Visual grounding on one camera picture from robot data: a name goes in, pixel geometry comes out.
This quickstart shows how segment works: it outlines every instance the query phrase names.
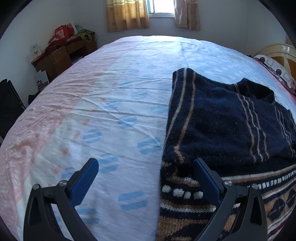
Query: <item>window frame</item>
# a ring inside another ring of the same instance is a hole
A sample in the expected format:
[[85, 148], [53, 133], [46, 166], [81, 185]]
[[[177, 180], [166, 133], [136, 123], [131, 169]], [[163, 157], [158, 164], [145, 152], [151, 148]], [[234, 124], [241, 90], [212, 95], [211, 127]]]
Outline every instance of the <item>window frame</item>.
[[171, 17], [174, 18], [175, 14], [174, 13], [169, 13], [169, 12], [155, 12], [155, 7], [154, 7], [154, 0], [153, 2], [153, 11], [151, 11], [151, 6], [150, 6], [150, 0], [147, 0], [147, 7], [148, 7], [148, 14], [149, 17]]

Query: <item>desk drawer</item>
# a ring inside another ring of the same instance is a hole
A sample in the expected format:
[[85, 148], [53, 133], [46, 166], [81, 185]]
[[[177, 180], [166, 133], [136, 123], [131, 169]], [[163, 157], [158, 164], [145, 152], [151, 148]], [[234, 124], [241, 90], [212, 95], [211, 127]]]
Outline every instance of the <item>desk drawer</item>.
[[67, 53], [67, 49], [65, 46], [52, 52], [52, 57], [53, 57], [55, 63], [59, 62], [60, 60], [65, 58], [67, 55], [68, 55], [68, 53]]
[[71, 67], [71, 65], [72, 65], [72, 61], [71, 61], [69, 55], [67, 55], [66, 57], [61, 59], [59, 62], [54, 63], [54, 69], [55, 69], [56, 74], [60, 75], [66, 69]]
[[72, 43], [69, 46], [67, 46], [68, 54], [71, 54], [71, 53], [75, 52], [76, 50], [81, 49], [84, 46], [85, 46], [85, 42], [83, 40]]

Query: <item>red bag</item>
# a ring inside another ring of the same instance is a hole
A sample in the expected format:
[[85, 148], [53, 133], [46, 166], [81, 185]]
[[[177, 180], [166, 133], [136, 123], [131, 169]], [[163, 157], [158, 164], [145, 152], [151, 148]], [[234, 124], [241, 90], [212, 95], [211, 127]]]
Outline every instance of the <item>red bag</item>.
[[69, 28], [67, 25], [58, 27], [55, 31], [55, 37], [59, 40], [67, 40], [74, 34], [74, 29]]

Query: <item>bed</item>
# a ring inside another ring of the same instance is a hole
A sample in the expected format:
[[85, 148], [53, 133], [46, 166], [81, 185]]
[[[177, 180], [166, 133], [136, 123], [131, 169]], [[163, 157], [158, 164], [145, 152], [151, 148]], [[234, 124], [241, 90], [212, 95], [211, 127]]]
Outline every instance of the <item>bed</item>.
[[[90, 157], [99, 161], [99, 173], [76, 208], [90, 231], [98, 240], [155, 239], [172, 73], [183, 67], [226, 84], [245, 77], [265, 85], [296, 117], [295, 97], [235, 50], [167, 36], [103, 46], [46, 87], [0, 148], [0, 215], [18, 240], [32, 185], [67, 180]], [[71, 239], [56, 207], [54, 212]]]

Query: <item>dark blue knit sweater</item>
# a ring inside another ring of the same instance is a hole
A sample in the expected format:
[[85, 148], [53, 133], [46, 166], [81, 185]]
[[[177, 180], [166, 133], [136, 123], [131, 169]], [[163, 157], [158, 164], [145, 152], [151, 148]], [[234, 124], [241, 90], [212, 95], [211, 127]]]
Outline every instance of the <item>dark blue knit sweater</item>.
[[[158, 240], [193, 240], [215, 207], [192, 178], [203, 158], [223, 179], [259, 185], [272, 238], [295, 206], [296, 127], [274, 92], [248, 79], [227, 85], [191, 69], [173, 74], [161, 168]], [[239, 205], [221, 238], [227, 235]]]

